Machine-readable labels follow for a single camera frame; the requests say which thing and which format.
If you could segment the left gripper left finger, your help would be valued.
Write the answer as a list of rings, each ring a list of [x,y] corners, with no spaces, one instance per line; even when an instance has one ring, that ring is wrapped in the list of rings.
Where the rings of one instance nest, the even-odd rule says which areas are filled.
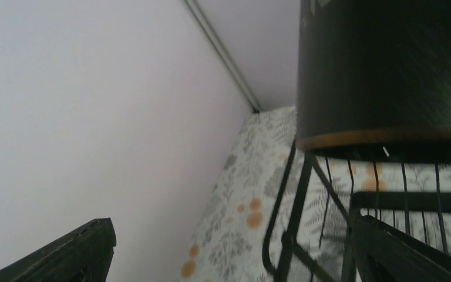
[[[116,247],[111,218],[93,219],[0,270],[0,281],[106,281]]]

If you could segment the black wire dish rack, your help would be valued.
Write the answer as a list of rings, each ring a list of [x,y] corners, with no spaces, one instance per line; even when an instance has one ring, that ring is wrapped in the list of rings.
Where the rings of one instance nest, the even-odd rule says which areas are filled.
[[[449,244],[447,242],[445,229],[446,216],[451,215],[451,192],[441,191],[440,182],[436,182],[436,189],[433,192],[414,192],[409,190],[407,184],[404,184],[402,190],[398,192],[382,192],[379,189],[370,192],[351,191],[349,195],[349,204],[345,206],[334,189],[332,181],[329,180],[329,173],[322,171],[312,152],[305,152],[301,177],[298,182],[291,217],[288,227],[281,237],[281,256],[277,265],[272,264],[268,251],[281,200],[288,182],[290,174],[289,169],[286,169],[284,172],[265,234],[265,239],[262,244],[262,263],[275,281],[285,281],[287,279],[291,260],[293,258],[298,259],[309,270],[310,277],[317,277],[321,281],[332,280],[329,273],[321,267],[319,261],[313,259],[310,253],[304,250],[297,240],[303,205],[312,173],[317,174],[327,192],[326,205],[334,204],[345,222],[346,234],[343,237],[344,254],[341,266],[342,281],[361,280],[354,261],[352,248],[352,227],[357,217],[360,216],[374,217],[408,236],[417,239],[411,232],[413,215],[417,214],[421,219],[424,219],[426,214],[430,213],[438,220],[441,248],[437,250],[451,256],[448,249]],[[429,239],[419,241],[433,247],[432,242]]]

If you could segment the black mug white rim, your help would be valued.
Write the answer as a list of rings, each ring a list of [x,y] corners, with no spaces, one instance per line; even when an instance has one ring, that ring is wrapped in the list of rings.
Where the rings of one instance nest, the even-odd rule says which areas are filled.
[[[451,1],[301,1],[296,146],[451,164]]]

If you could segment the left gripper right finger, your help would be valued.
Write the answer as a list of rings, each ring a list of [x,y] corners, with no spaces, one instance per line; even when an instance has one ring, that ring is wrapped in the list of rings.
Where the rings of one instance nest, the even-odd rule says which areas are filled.
[[[374,217],[357,217],[352,241],[362,281],[451,281],[451,256]]]

